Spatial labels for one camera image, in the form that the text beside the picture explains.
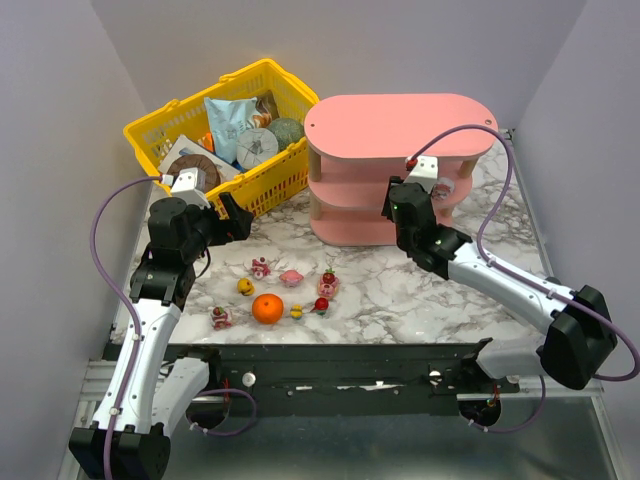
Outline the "pink round planet toy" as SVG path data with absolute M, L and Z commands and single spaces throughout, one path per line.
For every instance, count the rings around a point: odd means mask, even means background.
M 296 270 L 287 270 L 279 275 L 279 280 L 286 287 L 294 288 L 304 280 L 304 276 Z

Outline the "white ring pink figure toy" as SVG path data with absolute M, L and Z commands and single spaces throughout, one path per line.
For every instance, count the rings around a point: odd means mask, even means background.
M 443 202 L 455 191 L 455 182 L 449 178 L 441 177 L 434 185 L 431 196 L 434 201 Z

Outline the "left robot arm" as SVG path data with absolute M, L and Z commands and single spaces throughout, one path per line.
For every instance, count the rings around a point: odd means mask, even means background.
M 253 215 L 229 193 L 226 215 L 199 196 L 168 197 L 149 209 L 149 242 L 132 274 L 130 320 L 102 401 L 87 427 L 76 427 L 69 449 L 90 479 L 160 479 L 171 436 L 192 400 L 214 377 L 210 361 L 176 360 L 159 378 L 170 337 L 195 282 L 195 261 L 209 247 L 248 238 Z

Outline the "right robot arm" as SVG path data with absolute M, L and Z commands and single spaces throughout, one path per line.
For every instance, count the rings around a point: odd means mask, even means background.
M 418 267 L 481 292 L 537 330 L 531 338 L 481 341 L 473 360 L 487 377 L 547 375 L 581 390 L 616 347 L 600 291 L 573 290 L 482 255 L 470 236 L 437 223 L 421 185 L 391 177 L 382 214 L 395 225 L 398 248 Z

